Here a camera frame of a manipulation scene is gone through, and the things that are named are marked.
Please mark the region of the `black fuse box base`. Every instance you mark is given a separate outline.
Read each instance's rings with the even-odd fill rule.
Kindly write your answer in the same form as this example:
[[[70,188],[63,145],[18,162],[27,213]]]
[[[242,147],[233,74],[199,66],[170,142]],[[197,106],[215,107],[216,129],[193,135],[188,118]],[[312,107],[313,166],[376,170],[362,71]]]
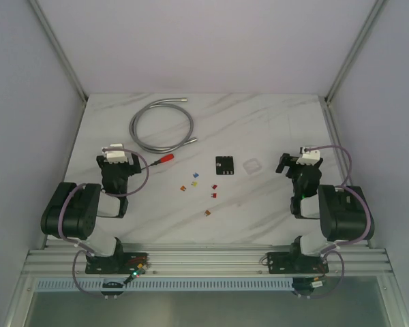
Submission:
[[[215,173],[218,176],[233,175],[234,174],[233,156],[216,156]]]

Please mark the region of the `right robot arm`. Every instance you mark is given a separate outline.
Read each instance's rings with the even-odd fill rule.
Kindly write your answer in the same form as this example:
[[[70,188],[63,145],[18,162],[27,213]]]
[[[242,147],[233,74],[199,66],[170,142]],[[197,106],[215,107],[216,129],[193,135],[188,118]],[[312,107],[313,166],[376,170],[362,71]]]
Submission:
[[[290,246],[289,266],[303,272],[314,257],[324,257],[342,245],[369,240],[375,223],[360,187],[322,185],[319,154],[299,157],[282,154],[276,173],[287,168],[292,182],[290,212],[297,219],[318,220],[320,226],[309,234],[297,237]]]

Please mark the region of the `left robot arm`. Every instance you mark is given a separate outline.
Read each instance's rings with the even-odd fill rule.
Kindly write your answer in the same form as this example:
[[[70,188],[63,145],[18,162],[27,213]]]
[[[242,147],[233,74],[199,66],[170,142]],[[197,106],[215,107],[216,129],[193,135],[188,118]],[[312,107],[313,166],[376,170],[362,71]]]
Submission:
[[[117,274],[125,268],[123,245],[117,237],[103,231],[97,219],[125,216],[129,177],[141,173],[142,168],[138,156],[125,151],[98,155],[96,162],[102,182],[59,183],[40,226],[45,235],[72,243],[90,258],[102,258],[102,267],[110,274]]]

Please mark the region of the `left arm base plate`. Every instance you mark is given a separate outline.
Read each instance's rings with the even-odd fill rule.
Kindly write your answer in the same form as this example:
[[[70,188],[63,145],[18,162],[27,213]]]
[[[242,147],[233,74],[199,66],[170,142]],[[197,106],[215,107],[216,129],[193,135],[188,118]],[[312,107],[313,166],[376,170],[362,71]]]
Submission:
[[[147,262],[148,253],[125,252],[110,257],[87,258],[85,273],[88,275],[129,275]]]

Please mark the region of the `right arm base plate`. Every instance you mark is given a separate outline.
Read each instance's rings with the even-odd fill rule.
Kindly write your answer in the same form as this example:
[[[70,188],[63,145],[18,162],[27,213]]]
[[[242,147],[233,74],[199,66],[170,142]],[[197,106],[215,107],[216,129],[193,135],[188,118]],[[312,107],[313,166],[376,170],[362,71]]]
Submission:
[[[267,267],[270,274],[326,274],[329,272],[327,263],[320,257],[293,255],[289,252],[268,252],[266,254]]]

